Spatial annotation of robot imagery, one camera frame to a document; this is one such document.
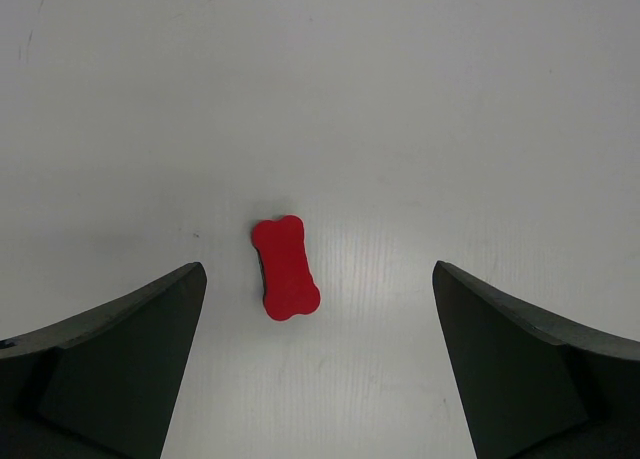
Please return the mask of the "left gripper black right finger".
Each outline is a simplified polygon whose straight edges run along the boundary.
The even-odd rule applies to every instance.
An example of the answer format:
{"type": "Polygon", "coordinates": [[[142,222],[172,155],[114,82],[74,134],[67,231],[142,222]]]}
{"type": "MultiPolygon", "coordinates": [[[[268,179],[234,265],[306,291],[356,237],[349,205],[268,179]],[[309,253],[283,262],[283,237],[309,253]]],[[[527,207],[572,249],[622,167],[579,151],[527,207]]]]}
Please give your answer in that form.
{"type": "Polygon", "coordinates": [[[436,263],[439,321],[479,458],[636,458],[639,344],[436,263]]]}

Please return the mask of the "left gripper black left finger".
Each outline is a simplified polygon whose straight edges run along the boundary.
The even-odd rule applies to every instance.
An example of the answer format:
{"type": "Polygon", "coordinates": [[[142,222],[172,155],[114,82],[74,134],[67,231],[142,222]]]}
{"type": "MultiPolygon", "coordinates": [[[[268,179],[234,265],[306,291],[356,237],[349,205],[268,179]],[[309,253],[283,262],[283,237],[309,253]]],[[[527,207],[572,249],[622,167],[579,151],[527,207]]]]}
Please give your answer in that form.
{"type": "Polygon", "coordinates": [[[160,457],[206,285],[202,264],[189,263],[2,340],[2,457],[160,457]]]}

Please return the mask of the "red bone-shaped eraser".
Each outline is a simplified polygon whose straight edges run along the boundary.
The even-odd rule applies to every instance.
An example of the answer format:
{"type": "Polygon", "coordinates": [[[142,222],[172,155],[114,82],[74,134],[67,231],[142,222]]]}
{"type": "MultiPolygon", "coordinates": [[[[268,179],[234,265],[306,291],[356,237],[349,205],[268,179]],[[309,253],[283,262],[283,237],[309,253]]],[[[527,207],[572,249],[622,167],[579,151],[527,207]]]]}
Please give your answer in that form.
{"type": "Polygon", "coordinates": [[[275,321],[309,315],[320,306],[305,248],[303,221],[294,215],[259,222],[251,232],[264,277],[263,305],[275,321]]]}

